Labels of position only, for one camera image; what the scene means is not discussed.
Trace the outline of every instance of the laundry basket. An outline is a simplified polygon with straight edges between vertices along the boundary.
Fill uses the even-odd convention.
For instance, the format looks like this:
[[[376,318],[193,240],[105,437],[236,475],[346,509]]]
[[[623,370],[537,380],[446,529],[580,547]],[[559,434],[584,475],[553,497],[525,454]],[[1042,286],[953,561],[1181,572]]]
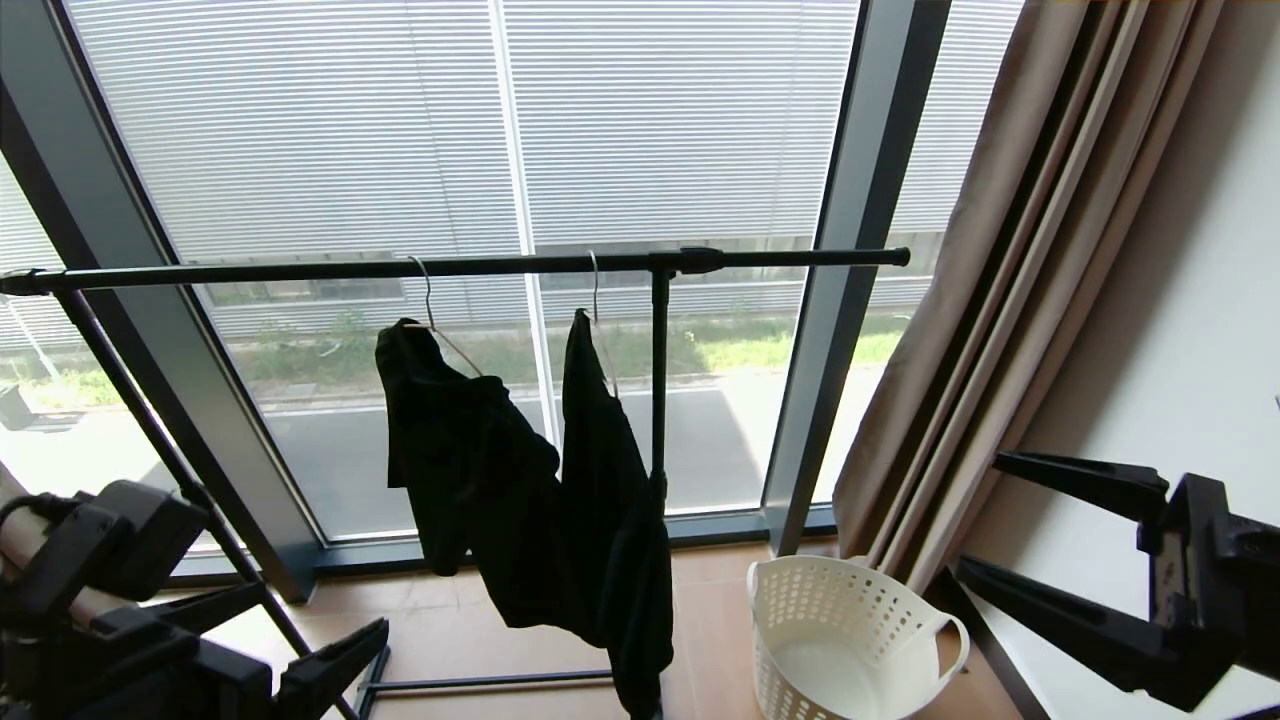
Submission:
[[[969,633],[897,580],[831,557],[751,565],[755,697],[768,720],[897,720],[924,707],[969,657]],[[937,633],[960,630],[938,671]]]

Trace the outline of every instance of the black clothing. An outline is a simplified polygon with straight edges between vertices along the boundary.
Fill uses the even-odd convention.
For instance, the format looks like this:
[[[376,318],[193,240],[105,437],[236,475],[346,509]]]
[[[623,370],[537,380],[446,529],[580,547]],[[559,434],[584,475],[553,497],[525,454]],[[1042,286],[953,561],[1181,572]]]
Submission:
[[[431,331],[401,319],[378,333],[387,393],[388,487],[408,491],[422,555],[438,575],[467,550],[511,628],[554,625],[595,641],[559,498],[556,448],[495,377],[445,364]]]
[[[575,548],[589,593],[584,601],[609,651],[622,706],[649,720],[659,707],[658,674],[673,655],[666,478],[646,477],[622,404],[605,388],[582,310],[568,333],[563,406],[564,515],[571,537],[582,538]]]

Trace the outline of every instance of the wooden floor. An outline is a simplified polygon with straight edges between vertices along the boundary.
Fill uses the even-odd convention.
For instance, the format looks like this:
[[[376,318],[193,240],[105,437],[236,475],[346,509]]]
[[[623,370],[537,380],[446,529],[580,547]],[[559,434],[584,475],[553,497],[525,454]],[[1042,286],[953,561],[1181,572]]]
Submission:
[[[827,553],[829,548],[812,544],[805,551]],[[748,565],[768,559],[763,543],[675,555],[676,660],[662,678],[667,720],[760,717],[751,683],[751,621],[744,579]],[[326,580],[310,605],[289,612],[314,646],[333,642],[374,618],[388,618],[392,623],[388,680],[608,667],[602,651],[563,630],[504,626],[474,571],[454,578],[421,574]],[[271,662],[276,671],[292,659],[261,610],[228,623],[209,637]],[[955,638],[945,638],[941,646],[943,661],[955,657]],[[607,682],[381,697],[374,712],[376,720],[626,717]],[[974,648],[966,671],[916,717],[1005,720],[1016,719],[1018,712]]]

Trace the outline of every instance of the white wall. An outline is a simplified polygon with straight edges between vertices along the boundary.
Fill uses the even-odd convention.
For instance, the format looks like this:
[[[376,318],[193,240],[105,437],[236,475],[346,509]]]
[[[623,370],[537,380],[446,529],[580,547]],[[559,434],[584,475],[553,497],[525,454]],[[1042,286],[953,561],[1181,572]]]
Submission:
[[[1023,450],[1194,471],[1280,524],[1280,4],[1228,3],[1143,210]],[[1146,616],[1134,525],[1005,479],[966,552]],[[983,615],[1055,719],[1183,717]],[[1280,703],[1235,669],[1194,717]]]

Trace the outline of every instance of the basket bottom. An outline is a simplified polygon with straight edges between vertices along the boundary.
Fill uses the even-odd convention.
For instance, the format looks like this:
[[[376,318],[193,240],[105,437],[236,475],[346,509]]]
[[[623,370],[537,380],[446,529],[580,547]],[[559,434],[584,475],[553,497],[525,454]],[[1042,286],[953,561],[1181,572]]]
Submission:
[[[841,717],[879,717],[872,673],[846,643],[809,637],[773,648],[773,660],[800,693]]]

